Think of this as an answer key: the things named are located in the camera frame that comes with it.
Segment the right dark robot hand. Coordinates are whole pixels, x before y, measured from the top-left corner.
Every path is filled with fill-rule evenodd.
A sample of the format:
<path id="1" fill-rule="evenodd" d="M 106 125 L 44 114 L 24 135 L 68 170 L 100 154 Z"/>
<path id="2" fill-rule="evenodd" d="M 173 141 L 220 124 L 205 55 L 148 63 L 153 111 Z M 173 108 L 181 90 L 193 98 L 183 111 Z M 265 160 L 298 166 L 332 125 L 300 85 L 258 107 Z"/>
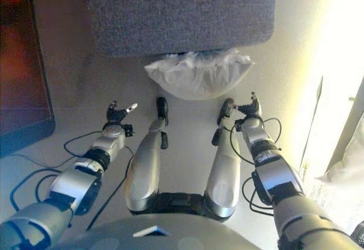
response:
<path id="1" fill-rule="evenodd" d="M 250 115 L 261 115 L 261 106 L 260 101 L 258 99 L 258 96 L 255 94 L 255 92 L 251 92 L 251 103 L 250 104 L 244 104 L 244 105 L 235 105 L 234 109 L 237 111 L 245 114 L 246 116 Z"/>

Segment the left dark robot hand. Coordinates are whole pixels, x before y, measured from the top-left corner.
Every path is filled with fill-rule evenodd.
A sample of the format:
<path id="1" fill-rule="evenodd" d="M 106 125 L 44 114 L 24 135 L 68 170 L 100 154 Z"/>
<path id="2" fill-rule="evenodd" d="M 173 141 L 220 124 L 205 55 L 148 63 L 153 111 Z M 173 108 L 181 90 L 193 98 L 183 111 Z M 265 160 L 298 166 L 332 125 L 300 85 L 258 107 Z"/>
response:
<path id="1" fill-rule="evenodd" d="M 136 110 L 138 107 L 137 103 L 133 103 L 130 106 L 117 109 L 117 101 L 114 100 L 109 104 L 106 112 L 106 117 L 108 122 L 121 122 L 130 112 Z"/>

